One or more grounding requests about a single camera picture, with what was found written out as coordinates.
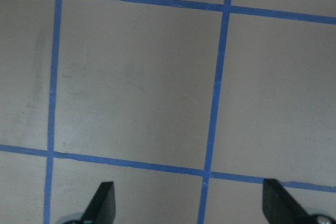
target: floor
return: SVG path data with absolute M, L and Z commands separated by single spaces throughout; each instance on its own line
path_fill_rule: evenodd
M 335 0 L 0 0 L 1 223 L 336 217 Z

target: vertical blue line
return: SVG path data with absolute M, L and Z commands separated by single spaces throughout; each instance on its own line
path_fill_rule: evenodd
M 50 223 L 51 185 L 53 182 L 52 181 L 52 171 L 53 171 L 53 166 L 54 166 L 53 155 L 54 155 L 57 68 L 58 68 L 61 13 L 62 13 L 62 0 L 55 0 L 54 31 L 52 35 L 53 48 L 51 52 L 51 69 L 50 69 L 47 168 L 46 168 L 46 180 L 45 180 L 45 189 L 44 189 L 44 214 L 43 214 L 44 224 Z
M 207 141 L 205 163 L 204 163 L 204 176 L 203 176 L 203 183 L 202 183 L 202 190 L 201 190 L 201 199 L 199 201 L 200 207 L 198 210 L 197 224 L 203 224 L 204 219 L 205 219 L 206 202 L 207 202 L 207 195 L 208 195 L 208 188 L 209 188 L 209 180 L 211 176 L 211 164 L 212 164 L 212 157 L 213 157 L 214 143 L 215 143 L 219 95 L 221 92 L 220 88 L 222 84 L 222 76 L 223 76 L 223 68 L 224 68 L 224 58 L 225 58 L 225 48 L 226 48 L 227 32 L 228 32 L 228 25 L 229 25 L 230 6 L 231 6 L 231 0 L 224 0 L 224 10 L 222 14 L 222 24 L 220 27 L 221 31 L 220 31 L 220 37 L 219 37 L 218 56 L 217 56 L 215 83 L 214 83 L 214 91 L 213 91 L 211 114 L 210 114 L 208 141 Z

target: black object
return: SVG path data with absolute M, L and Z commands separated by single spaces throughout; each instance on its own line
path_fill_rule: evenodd
M 309 215 L 276 179 L 264 179 L 263 212 L 270 224 L 336 224 L 325 215 Z
M 115 203 L 113 182 L 103 182 L 81 219 L 67 221 L 64 224 L 113 224 L 116 216 Z

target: screw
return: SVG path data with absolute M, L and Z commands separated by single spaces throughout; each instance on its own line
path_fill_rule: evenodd
M 316 220 L 319 224 L 331 224 L 331 220 L 326 216 L 319 215 Z

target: grid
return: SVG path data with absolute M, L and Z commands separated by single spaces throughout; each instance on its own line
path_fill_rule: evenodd
M 60 41 L 60 26 L 61 26 L 61 13 L 62 13 L 62 0 L 55 0 L 55 15 L 54 15 L 54 30 L 52 39 L 52 52 L 51 52 L 51 73 L 50 73 L 50 93 L 49 93 L 49 113 L 48 113 L 48 145 L 47 150 L 38 150 L 32 148 L 25 148 L 19 146 L 9 146 L 0 145 L 0 151 L 28 154 L 35 156 L 42 156 L 47 158 L 46 166 L 46 178 L 45 178 L 45 198 L 44 198 L 44 223 L 49 223 L 50 219 L 50 200 L 51 200 L 51 183 L 52 183 L 52 172 L 53 172 L 53 161 L 54 158 L 67 158 L 74 159 L 83 162 L 94 162 L 99 164 L 109 164 L 116 166 L 131 166 L 139 169 L 149 169 L 169 173 L 179 173 L 179 174 L 189 174 L 193 176 L 199 176 L 203 178 L 200 206 L 198 211 L 197 224 L 204 223 L 207 194 L 209 180 L 211 178 L 233 180 L 237 182 L 255 183 L 262 184 L 262 177 L 247 176 L 240 174 L 228 174 L 213 172 L 212 157 L 215 142 L 215 132 L 216 132 L 216 122 L 217 122 L 217 112 L 219 105 L 219 97 L 224 69 L 224 58 L 226 49 L 226 40 L 229 25 L 229 16 L 231 13 L 243 14 L 243 15 L 255 15 L 263 17 L 281 18 L 281 19 L 292 19 L 301 20 L 306 22 L 323 23 L 336 25 L 336 17 L 310 15 L 303 13 L 293 13 L 293 12 L 283 12 L 278 10 L 268 10 L 260 8 L 242 7 L 231 5 L 231 0 L 224 0 L 223 4 L 209 4 L 203 2 L 194 1 L 182 1 L 182 0 L 120 0 L 124 2 L 132 2 L 138 4 L 151 4 L 151 5 L 161 5 L 170 7 L 184 7 L 190 9 L 200 9 L 209 10 L 214 12 L 222 13 L 222 23 L 217 55 L 217 64 L 215 72 L 215 80 L 213 87 L 212 96 L 212 106 L 211 106 L 211 118 L 208 128 L 208 139 L 204 169 L 194 169 L 186 167 L 177 167 L 161 164 L 152 164 L 144 162 L 135 162 L 122 159 L 106 158 L 99 156 L 90 156 L 74 153 L 60 153 L 54 151 L 54 128 L 55 128 L 55 108 L 56 108 L 56 93 L 57 93 L 57 70 L 58 70 L 58 53 L 59 53 L 59 41 Z M 325 192 L 336 192 L 336 187 L 315 185 L 311 183 L 302 182 L 287 182 L 283 185 L 292 188 L 301 188 L 307 190 L 325 191 Z

